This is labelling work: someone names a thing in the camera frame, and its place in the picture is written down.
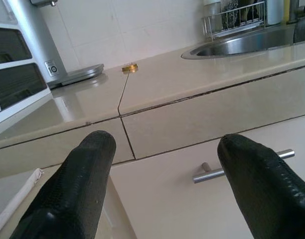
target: metal handle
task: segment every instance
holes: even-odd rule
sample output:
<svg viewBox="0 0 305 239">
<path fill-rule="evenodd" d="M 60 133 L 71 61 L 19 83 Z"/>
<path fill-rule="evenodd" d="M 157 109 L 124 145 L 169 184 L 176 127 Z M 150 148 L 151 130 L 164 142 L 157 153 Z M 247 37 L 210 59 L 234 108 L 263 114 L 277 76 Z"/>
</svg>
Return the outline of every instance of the metal handle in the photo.
<svg viewBox="0 0 305 239">
<path fill-rule="evenodd" d="M 295 152 L 292 149 L 287 149 L 277 153 L 281 159 L 287 159 L 295 156 Z M 202 168 L 205 173 L 196 175 L 192 178 L 194 183 L 200 183 L 203 181 L 207 181 L 213 178 L 221 177 L 224 175 L 224 171 L 222 168 L 211 170 L 208 163 L 203 163 Z"/>
</svg>

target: dish rack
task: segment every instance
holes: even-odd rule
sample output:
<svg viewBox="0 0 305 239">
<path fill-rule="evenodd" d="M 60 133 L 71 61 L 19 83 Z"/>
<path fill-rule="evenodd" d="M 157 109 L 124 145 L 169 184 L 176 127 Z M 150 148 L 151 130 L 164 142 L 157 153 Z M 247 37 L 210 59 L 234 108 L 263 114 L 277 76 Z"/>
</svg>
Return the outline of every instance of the dish rack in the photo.
<svg viewBox="0 0 305 239">
<path fill-rule="evenodd" d="M 241 13 L 246 13 L 246 20 L 242 20 Z M 216 30 L 214 21 L 222 21 L 222 29 Z M 202 19 L 203 33 L 206 37 L 213 40 L 216 37 L 222 37 L 249 30 L 259 26 L 266 26 L 266 7 L 265 2 L 261 1 L 251 5 L 239 7 L 233 10 L 221 12 L 215 15 L 207 16 Z"/>
</svg>

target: kitchen cabinet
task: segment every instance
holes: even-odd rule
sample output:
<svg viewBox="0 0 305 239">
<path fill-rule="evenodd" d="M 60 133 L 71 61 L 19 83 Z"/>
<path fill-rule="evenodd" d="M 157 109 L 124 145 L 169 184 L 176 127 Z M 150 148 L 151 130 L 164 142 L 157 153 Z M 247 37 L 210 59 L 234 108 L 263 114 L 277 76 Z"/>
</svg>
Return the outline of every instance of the kitchen cabinet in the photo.
<svg viewBox="0 0 305 239">
<path fill-rule="evenodd" d="M 117 148 L 113 163 L 133 159 L 121 120 L 111 119 L 0 149 L 0 178 L 60 164 L 73 148 L 96 130 L 105 130 L 115 138 Z"/>
<path fill-rule="evenodd" d="M 305 116 L 242 133 L 274 151 L 305 180 Z M 194 184 L 201 164 L 220 168 L 219 140 L 113 166 L 111 179 L 137 239 L 253 238 L 225 176 Z"/>
<path fill-rule="evenodd" d="M 123 117 L 136 158 L 305 115 L 305 67 Z"/>
</svg>

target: sink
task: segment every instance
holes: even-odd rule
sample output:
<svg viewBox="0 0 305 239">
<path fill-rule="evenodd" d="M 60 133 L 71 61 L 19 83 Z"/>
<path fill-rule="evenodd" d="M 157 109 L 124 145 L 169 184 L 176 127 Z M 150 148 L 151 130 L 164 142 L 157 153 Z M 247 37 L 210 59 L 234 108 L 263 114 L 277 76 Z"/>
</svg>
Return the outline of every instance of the sink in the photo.
<svg viewBox="0 0 305 239">
<path fill-rule="evenodd" d="M 204 43 L 182 54 L 184 59 L 209 59 L 293 45 L 295 24 L 271 26 Z"/>
</svg>

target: wall tile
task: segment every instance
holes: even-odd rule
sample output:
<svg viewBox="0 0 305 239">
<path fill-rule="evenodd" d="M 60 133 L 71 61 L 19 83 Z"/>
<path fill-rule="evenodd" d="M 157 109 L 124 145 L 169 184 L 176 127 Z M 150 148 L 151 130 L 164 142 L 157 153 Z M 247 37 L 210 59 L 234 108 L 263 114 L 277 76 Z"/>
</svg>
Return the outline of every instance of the wall tile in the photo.
<svg viewBox="0 0 305 239">
<path fill-rule="evenodd" d="M 73 46 L 120 33 L 108 0 L 61 0 L 58 7 Z"/>
<path fill-rule="evenodd" d="M 57 7 L 40 8 L 57 49 L 71 48 L 71 40 L 67 34 L 64 22 Z"/>
<path fill-rule="evenodd" d="M 58 49 L 59 55 L 67 72 L 78 70 L 80 67 L 74 48 Z"/>
<path fill-rule="evenodd" d="M 193 45 L 203 36 L 200 20 L 185 16 L 123 33 L 123 38 L 134 61 Z"/>
<path fill-rule="evenodd" d="M 165 0 L 169 16 L 194 13 L 200 15 L 203 12 L 203 0 Z"/>
<path fill-rule="evenodd" d="M 112 0 L 122 32 L 148 26 L 168 18 L 162 0 Z"/>
<path fill-rule="evenodd" d="M 104 63 L 105 69 L 108 69 L 127 61 L 123 39 L 120 35 L 77 46 L 75 50 L 82 67 Z"/>
</svg>

